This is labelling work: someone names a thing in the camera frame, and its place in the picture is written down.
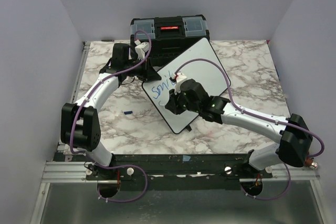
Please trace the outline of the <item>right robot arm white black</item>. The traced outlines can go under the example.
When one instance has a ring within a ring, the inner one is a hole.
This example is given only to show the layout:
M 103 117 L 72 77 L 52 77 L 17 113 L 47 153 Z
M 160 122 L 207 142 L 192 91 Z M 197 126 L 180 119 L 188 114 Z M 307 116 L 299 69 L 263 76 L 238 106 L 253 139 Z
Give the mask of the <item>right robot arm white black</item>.
M 303 167 L 308 158 L 312 136 L 299 115 L 284 118 L 236 108 L 227 98 L 208 95 L 193 79 L 185 80 L 169 91 L 165 108 L 176 115 L 195 112 L 205 121 L 239 126 L 271 139 L 273 144 L 248 152 L 241 165 L 246 177 L 255 177 L 264 168 L 279 163 Z

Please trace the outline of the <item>white whiteboard with black rim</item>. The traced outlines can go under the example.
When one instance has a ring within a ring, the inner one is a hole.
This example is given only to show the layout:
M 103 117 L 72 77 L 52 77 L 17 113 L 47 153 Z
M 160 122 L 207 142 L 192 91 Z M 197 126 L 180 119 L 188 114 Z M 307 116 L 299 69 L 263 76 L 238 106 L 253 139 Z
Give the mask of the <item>white whiteboard with black rim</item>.
M 206 38 L 185 50 L 158 70 L 161 79 L 144 82 L 142 88 L 173 133 L 179 134 L 198 116 L 222 123 L 230 86 L 224 68 Z

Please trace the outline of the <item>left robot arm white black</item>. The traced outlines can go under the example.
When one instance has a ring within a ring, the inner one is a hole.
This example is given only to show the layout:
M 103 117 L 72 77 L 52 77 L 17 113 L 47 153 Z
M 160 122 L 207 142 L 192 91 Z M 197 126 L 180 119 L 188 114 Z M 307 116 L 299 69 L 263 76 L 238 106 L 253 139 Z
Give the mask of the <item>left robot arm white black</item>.
M 150 42 L 135 42 L 137 57 L 129 57 L 130 45 L 114 44 L 112 57 L 99 71 L 98 79 L 82 98 L 75 103 L 65 103 L 61 109 L 61 142 L 70 147 L 72 154 L 82 154 L 98 166 L 104 179 L 116 175 L 113 154 L 101 143 L 99 111 L 108 97 L 127 77 L 159 80 L 160 76 L 149 65 Z

